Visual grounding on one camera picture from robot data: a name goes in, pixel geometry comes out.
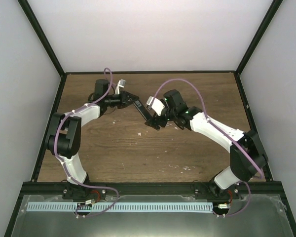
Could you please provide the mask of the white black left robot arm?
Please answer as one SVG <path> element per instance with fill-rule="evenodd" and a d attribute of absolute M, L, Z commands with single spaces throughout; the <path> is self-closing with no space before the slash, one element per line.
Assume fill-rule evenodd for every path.
<path fill-rule="evenodd" d="M 78 154 L 81 128 L 104 115 L 108 107 L 123 109 L 139 99 L 138 96 L 122 90 L 124 86 L 123 79 L 116 86 L 105 79 L 98 79 L 87 103 L 67 113 L 54 113 L 51 117 L 45 148 L 60 162 L 67 181 L 75 185 L 73 192 L 79 199 L 86 199 L 91 193 L 91 187 L 87 184 L 88 174 L 82 167 Z"/>

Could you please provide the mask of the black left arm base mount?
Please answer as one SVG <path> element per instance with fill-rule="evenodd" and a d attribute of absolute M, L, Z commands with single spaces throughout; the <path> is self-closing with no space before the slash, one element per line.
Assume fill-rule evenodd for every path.
<path fill-rule="evenodd" d="M 66 182 L 63 190 L 63 199 L 72 199 L 76 201 L 95 199 L 97 201 L 104 200 L 106 197 L 106 190 L 91 189 L 81 185 Z"/>

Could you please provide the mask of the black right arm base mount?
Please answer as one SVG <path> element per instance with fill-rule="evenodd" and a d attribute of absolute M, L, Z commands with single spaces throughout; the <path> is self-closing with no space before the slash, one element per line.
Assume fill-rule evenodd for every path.
<path fill-rule="evenodd" d="M 197 196 L 203 197 L 204 199 L 210 200 L 225 200 L 239 198 L 239 194 L 235 193 L 231 189 L 221 189 L 214 182 L 193 182 L 193 189 Z"/>

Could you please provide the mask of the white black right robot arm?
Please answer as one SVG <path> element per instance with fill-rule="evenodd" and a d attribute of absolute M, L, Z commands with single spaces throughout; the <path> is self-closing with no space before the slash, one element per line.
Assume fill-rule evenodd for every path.
<path fill-rule="evenodd" d="M 210 195 L 220 199 L 227 189 L 241 181 L 247 182 L 257 174 L 263 177 L 263 167 L 267 164 L 265 151 L 259 135 L 250 130 L 244 132 L 229 127 L 208 116 L 204 110 L 189 107 L 177 90 L 170 90 L 163 99 L 149 97 L 146 105 L 154 111 L 152 120 L 165 127 L 174 122 L 180 129 L 206 136 L 229 153 L 230 164 L 216 174 L 208 184 Z"/>

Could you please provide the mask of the black remote control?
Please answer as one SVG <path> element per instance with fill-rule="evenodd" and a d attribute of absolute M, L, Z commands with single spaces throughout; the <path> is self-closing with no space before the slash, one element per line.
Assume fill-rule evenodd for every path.
<path fill-rule="evenodd" d="M 141 114 L 141 116 L 145 119 L 145 125 L 152 126 L 152 115 L 149 113 L 143 103 L 140 100 L 135 100 L 133 102 L 133 105 Z"/>

